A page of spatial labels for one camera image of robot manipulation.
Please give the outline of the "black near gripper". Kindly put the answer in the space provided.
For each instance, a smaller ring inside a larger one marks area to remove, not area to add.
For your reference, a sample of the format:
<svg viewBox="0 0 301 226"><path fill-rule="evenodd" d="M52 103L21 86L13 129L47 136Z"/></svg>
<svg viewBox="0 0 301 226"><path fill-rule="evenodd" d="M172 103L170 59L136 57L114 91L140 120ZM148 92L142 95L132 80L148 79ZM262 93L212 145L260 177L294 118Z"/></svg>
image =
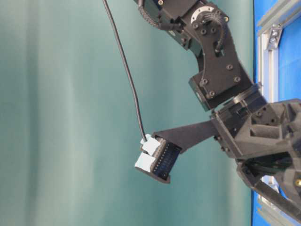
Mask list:
<svg viewBox="0 0 301 226"><path fill-rule="evenodd" d="M296 184L301 178L301 101L276 103L255 100L227 103L213 112L215 139L236 160L237 174L259 195L294 219L301 209L261 181L274 176L280 184Z"/></svg>

